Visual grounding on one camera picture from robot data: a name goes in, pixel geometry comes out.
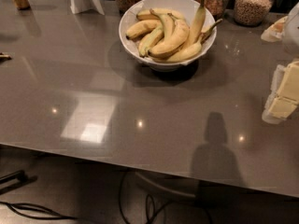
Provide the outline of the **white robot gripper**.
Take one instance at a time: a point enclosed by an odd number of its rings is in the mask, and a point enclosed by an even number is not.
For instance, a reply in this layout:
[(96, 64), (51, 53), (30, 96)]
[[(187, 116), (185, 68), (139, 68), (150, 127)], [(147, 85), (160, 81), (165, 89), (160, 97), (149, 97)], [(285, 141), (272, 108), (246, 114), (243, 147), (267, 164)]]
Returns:
[[(261, 35), (261, 40), (278, 42), (293, 57), (299, 57), (299, 2), (288, 16), (275, 21)], [(272, 78), (270, 94), (264, 105), (263, 121), (280, 124), (299, 106), (299, 60), (287, 66), (278, 65)]]

